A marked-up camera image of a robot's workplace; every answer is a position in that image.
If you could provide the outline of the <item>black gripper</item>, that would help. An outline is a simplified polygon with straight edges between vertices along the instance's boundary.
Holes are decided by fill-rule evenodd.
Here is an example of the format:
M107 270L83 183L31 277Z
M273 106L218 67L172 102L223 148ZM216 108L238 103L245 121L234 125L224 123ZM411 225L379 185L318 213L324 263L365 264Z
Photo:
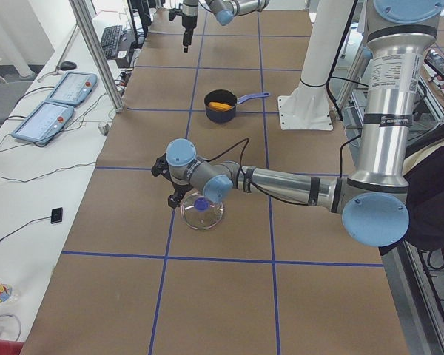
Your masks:
M192 30L197 27L198 0L183 0L181 5L183 34L183 51L188 52L188 46L192 44Z
M168 206L171 208L177 208L180 206L180 197L185 197L186 193L191 191L191 185L181 185L176 182L172 182L174 193L168 197Z

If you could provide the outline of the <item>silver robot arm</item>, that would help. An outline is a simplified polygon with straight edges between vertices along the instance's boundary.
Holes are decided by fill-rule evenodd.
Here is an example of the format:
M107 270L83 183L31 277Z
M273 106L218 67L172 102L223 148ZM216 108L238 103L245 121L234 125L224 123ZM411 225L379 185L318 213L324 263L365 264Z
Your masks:
M290 95L279 96L282 129L330 131L328 98L339 118L344 97L333 99L329 82L346 39L358 1L320 1L299 85ZM366 107L360 135L340 147L339 177L327 180L294 173L244 166L242 157L249 138L220 155L206 159L184 138L173 140L157 159L152 174L162 164L162 175L174 192L169 207L180 207L186 193L204 208L218 206L231 189L254 191L297 206L322 206L340 214L345 230L369 246L385 247L401 240L409 226L403 177L407 138L414 121L414 100L424 52L436 41L444 1L367 1L363 35L367 66L372 61ZM365 50L360 45L351 74L357 74ZM355 171L343 176L344 147L358 141ZM239 162L211 164L245 142Z
M261 12L269 3L270 0L206 1L207 7L221 26L228 25L236 16ZM198 23L198 8L199 1L196 0L183 1L182 5L178 8L184 28L182 45L185 53L189 51L189 47L192 45L193 33Z

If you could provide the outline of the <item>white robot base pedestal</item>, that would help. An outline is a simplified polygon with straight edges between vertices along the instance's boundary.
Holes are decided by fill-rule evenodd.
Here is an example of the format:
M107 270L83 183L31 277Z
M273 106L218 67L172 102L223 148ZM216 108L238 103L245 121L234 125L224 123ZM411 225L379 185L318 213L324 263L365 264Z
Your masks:
M291 95L278 98L282 130L333 129L327 81L354 9L354 1L319 2L299 85Z

